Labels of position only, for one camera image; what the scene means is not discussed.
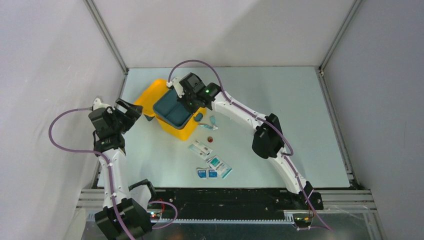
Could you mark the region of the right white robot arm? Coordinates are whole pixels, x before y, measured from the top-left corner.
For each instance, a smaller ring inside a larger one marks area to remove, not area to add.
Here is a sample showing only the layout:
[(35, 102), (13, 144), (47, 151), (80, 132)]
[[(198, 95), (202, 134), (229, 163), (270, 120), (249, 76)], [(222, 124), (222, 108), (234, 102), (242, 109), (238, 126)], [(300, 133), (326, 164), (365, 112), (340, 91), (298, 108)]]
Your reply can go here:
[(204, 82), (194, 73), (168, 81), (174, 87), (177, 100), (191, 113), (208, 108), (245, 126), (253, 134), (252, 150), (262, 159), (269, 160), (291, 193), (291, 204), (297, 209), (308, 207), (315, 212), (312, 197), (314, 188), (291, 160), (293, 148), (283, 135), (279, 118), (271, 113), (262, 114), (233, 98), (220, 84)]

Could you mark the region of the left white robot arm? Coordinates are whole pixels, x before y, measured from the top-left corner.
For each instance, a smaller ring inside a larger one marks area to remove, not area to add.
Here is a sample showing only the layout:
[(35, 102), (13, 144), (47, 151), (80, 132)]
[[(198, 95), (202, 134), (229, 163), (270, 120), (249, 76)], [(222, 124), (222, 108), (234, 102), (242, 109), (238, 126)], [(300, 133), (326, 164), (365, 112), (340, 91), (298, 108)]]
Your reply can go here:
[(124, 134), (140, 118), (143, 108), (120, 98), (116, 103), (124, 110), (106, 104), (97, 97), (88, 115), (95, 128), (94, 135), (98, 137), (93, 150), (104, 172), (104, 201), (94, 219), (107, 239), (136, 240), (152, 231), (146, 208), (156, 206), (158, 194), (145, 189), (139, 195), (140, 203), (131, 196), (126, 175)]

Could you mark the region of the medical gauze dressing packet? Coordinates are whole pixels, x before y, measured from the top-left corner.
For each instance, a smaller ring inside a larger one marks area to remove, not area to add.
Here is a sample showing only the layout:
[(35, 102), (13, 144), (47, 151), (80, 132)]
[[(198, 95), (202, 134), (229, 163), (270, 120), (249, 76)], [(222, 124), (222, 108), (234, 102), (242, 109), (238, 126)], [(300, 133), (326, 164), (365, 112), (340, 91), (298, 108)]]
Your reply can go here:
[(209, 158), (206, 163), (212, 168), (222, 179), (225, 179), (231, 172), (232, 167), (225, 163), (218, 155)]

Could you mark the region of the dark teal divided tray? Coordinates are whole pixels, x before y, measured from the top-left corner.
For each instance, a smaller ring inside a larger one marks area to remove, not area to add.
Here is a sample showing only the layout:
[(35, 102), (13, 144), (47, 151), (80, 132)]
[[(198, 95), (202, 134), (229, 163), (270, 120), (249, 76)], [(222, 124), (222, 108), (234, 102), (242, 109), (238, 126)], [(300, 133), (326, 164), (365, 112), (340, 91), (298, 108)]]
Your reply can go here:
[(175, 129), (182, 129), (193, 116), (181, 102), (177, 92), (169, 89), (154, 105), (153, 111), (157, 117)]

